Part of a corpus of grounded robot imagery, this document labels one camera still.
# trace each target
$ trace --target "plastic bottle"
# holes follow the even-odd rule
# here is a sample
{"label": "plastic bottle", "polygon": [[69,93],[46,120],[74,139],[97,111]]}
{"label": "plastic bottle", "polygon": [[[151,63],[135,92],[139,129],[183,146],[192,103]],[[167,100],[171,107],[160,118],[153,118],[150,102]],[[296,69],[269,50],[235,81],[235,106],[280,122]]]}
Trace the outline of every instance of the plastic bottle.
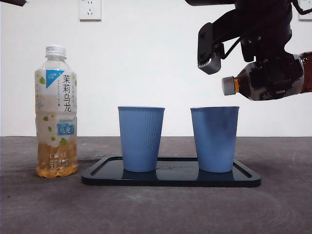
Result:
{"label": "plastic bottle", "polygon": [[[294,58],[300,61],[304,74],[292,84],[291,89],[281,94],[278,98],[312,91],[312,52],[294,55]],[[274,99],[266,87],[252,84],[253,81],[250,78],[250,73],[254,68],[255,63],[249,63],[237,77],[223,78],[222,88],[224,95],[240,93],[250,100]]]}
{"label": "plastic bottle", "polygon": [[77,76],[62,46],[46,47],[47,61],[35,71],[39,176],[68,176],[77,168]]}

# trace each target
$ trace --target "blue plastic cup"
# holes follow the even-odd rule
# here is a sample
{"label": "blue plastic cup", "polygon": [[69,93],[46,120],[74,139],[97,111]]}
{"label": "blue plastic cup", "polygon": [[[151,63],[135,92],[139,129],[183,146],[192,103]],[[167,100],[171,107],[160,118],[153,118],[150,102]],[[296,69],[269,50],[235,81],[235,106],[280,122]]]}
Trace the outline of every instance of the blue plastic cup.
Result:
{"label": "blue plastic cup", "polygon": [[119,106],[118,110],[124,169],[155,170],[165,108]]}
{"label": "blue plastic cup", "polygon": [[233,168],[238,106],[191,108],[199,168],[224,173]]}

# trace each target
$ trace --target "jasmine oolong tea bottle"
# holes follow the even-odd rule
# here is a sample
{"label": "jasmine oolong tea bottle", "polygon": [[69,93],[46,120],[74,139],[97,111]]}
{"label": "jasmine oolong tea bottle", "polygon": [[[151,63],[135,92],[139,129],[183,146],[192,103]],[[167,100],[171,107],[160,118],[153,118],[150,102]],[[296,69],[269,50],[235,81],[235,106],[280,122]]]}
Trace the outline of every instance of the jasmine oolong tea bottle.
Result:
{"label": "jasmine oolong tea bottle", "polygon": [[42,177],[68,176],[77,168],[77,76],[65,63],[65,48],[46,47],[47,61],[35,71],[36,171]]}

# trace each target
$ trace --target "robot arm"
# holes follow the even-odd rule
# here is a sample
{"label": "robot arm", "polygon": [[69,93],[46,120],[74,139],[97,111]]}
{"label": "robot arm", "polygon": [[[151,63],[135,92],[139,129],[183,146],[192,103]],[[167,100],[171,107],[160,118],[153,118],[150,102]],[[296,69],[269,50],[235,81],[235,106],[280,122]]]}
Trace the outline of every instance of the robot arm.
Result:
{"label": "robot arm", "polygon": [[[198,67],[207,74],[221,69],[225,59],[237,44],[241,44],[246,62],[255,60],[251,79],[266,87],[273,99],[282,98],[292,84],[303,76],[299,59],[284,50],[292,37],[292,3],[300,14],[297,0],[186,0],[193,6],[234,4],[213,23],[205,24],[198,33]],[[225,53],[223,42],[238,38]]]}
{"label": "robot arm", "polygon": [[9,3],[9,4],[13,4],[16,6],[24,6],[25,3],[27,3],[27,1],[25,1],[25,0],[0,0],[0,1],[5,2],[5,3]]}

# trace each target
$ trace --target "cup rim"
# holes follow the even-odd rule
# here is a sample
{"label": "cup rim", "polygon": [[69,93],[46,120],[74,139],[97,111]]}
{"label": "cup rim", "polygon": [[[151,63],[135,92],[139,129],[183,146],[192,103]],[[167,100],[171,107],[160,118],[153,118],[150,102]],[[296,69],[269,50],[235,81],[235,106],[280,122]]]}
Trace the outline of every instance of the cup rim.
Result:
{"label": "cup rim", "polygon": [[128,108],[135,108],[135,109],[161,109],[165,110],[164,107],[153,107],[153,106],[118,106],[118,109],[128,109]]}
{"label": "cup rim", "polygon": [[202,110],[202,109],[217,109],[217,108],[239,108],[239,106],[205,106],[205,107],[191,107],[191,110]]}

